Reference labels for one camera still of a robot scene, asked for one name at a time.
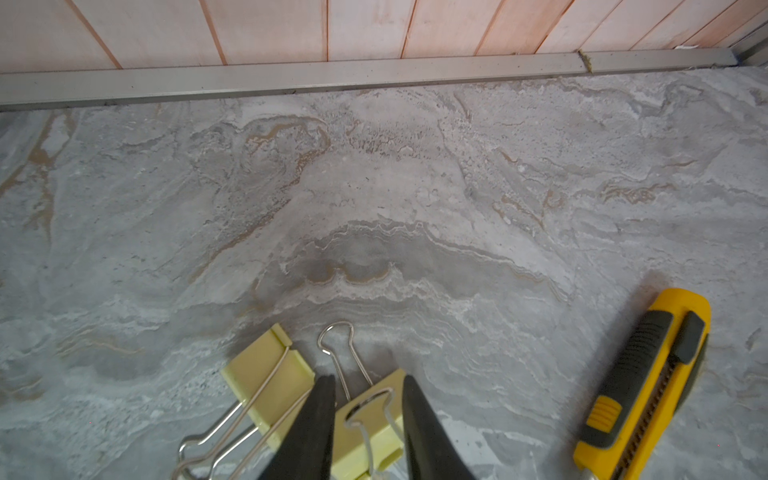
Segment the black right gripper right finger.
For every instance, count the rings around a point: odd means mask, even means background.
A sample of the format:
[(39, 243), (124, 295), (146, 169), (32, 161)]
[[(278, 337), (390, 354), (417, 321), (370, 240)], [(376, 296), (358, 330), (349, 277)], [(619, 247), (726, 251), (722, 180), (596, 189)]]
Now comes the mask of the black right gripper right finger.
[(404, 378), (402, 414), (410, 479), (474, 479), (411, 375)]

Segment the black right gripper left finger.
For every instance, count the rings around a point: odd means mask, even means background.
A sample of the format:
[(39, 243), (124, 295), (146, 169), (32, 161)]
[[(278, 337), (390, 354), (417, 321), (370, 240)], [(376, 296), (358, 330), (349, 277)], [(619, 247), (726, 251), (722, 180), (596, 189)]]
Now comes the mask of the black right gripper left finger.
[(330, 479), (334, 440), (334, 375), (321, 376), (260, 479)]

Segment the yellow binder clip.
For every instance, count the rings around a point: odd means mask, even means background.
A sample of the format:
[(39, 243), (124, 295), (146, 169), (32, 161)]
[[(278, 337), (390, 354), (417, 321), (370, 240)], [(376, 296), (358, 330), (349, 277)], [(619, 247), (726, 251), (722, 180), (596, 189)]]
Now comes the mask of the yellow binder clip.
[[(353, 396), (341, 363), (325, 337), (334, 329), (349, 330), (347, 345), (368, 389)], [(334, 479), (385, 479), (386, 470), (404, 455), (402, 390), (406, 372), (400, 368), (375, 383), (354, 346), (355, 328), (346, 320), (328, 324), (317, 347), (330, 356), (344, 401), (335, 413), (331, 476)]]
[(236, 355), (221, 375), (236, 401), (208, 430), (181, 441), (174, 479), (195, 479), (195, 471), (202, 467), (207, 468), (202, 477), (211, 479), (217, 467), (255, 435), (260, 439), (236, 473), (262, 448), (277, 450), (316, 378), (278, 323)]

